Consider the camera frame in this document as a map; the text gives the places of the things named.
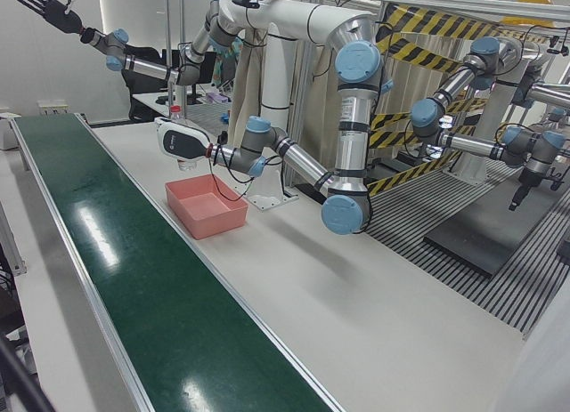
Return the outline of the white and grey robot hand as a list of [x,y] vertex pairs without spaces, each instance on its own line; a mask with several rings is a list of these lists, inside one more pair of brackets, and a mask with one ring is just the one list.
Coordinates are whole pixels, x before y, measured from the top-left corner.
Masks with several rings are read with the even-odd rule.
[[157,117],[154,122],[159,148],[164,154],[189,162],[210,156],[213,143],[205,131],[178,124],[164,117]]

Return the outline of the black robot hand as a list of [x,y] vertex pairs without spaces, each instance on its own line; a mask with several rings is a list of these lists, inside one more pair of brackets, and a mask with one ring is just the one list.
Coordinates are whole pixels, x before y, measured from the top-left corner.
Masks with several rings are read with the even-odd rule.
[[66,34],[81,34],[84,30],[82,20],[71,10],[76,0],[17,0],[20,4],[38,14],[46,22]]

